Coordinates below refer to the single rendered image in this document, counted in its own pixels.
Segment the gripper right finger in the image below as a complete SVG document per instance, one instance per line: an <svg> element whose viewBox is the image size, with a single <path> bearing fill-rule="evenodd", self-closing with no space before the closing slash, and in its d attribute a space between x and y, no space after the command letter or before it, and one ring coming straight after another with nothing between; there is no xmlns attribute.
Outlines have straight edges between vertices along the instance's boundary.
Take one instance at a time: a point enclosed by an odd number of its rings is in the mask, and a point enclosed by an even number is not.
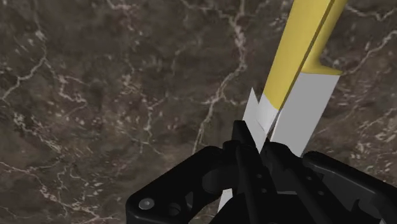
<svg viewBox="0 0 397 224"><path fill-rule="evenodd" d="M319 224L397 224L397 187L318 151L298 157L266 141L260 156L277 191L308 203Z"/></svg>

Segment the yellow handled knife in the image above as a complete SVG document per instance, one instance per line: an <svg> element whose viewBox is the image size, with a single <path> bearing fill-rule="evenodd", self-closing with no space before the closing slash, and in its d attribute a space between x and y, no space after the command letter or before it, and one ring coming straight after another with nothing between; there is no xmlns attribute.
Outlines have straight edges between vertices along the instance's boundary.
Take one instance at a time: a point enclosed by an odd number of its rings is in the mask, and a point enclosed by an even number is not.
<svg viewBox="0 0 397 224"><path fill-rule="evenodd" d="M250 91L242 117L257 150L270 139L303 154L342 74L320 57L347 1L293 1L261 96Z"/></svg>

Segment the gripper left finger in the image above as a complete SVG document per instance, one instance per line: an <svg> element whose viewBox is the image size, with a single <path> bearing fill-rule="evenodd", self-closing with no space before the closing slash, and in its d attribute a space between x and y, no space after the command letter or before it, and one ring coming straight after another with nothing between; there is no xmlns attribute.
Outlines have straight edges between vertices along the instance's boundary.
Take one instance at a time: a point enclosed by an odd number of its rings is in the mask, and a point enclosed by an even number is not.
<svg viewBox="0 0 397 224"><path fill-rule="evenodd" d="M259 199L263 177L249 129L236 120L231 139L222 147L206 146L133 193L125 204L126 224L189 224L228 188L242 198L227 205L237 211L247 209L247 222L261 224L265 221Z"/></svg>

